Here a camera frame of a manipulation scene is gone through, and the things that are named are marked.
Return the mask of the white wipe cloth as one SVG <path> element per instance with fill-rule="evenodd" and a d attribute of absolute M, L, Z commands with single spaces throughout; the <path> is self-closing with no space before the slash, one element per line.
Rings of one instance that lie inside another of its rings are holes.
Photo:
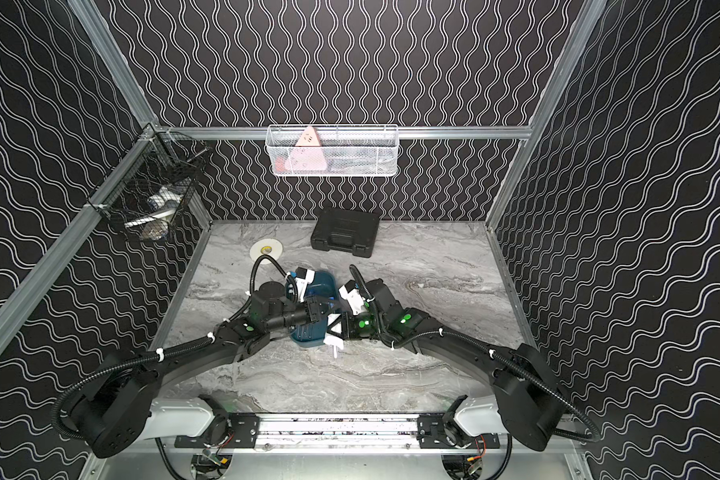
<path fill-rule="evenodd" d="M 336 331 L 336 332 L 344 332 L 344 329 L 328 329 L 328 328 L 326 327 L 326 332 L 327 332 L 328 330 L 333 330 L 333 331 Z M 344 349 L 344 342 L 345 342 L 345 340 L 342 340 L 342 339 L 333 337 L 333 336 L 331 336 L 331 335 L 326 336 L 326 333 L 325 333 L 325 337 L 324 337 L 323 342 L 324 342 L 325 345 L 329 345 L 329 346 L 332 348 L 332 354 L 333 354 L 333 358 L 334 358 L 334 359 L 337 359 L 337 358 L 338 358 L 338 355 L 339 355 L 339 352 Z"/>

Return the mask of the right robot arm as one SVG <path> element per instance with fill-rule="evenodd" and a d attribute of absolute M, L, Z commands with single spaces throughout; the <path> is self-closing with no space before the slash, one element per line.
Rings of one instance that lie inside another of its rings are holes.
<path fill-rule="evenodd" d="M 365 280 L 356 265 L 349 271 L 352 278 L 342 287 L 349 308 L 345 339 L 375 340 L 391 351 L 439 359 L 489 388 L 487 396 L 452 404 L 448 419 L 455 436 L 506 433 L 534 451 L 545 450 L 554 436 L 601 441 L 601 429 L 572 402 L 535 347 L 471 337 L 421 309 L 404 307 L 383 280 Z"/>

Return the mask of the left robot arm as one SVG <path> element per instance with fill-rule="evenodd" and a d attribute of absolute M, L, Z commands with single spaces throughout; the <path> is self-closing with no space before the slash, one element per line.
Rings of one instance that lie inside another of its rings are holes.
<path fill-rule="evenodd" d="M 243 306 L 204 336 L 162 350 L 117 351 L 58 395 L 50 424 L 62 437 L 84 441 L 99 458 L 135 443 L 153 418 L 159 393 L 200 373 L 245 360 L 275 331 L 319 323 L 341 311 L 335 296 L 301 295 L 295 276 L 262 285 L 249 279 Z"/>

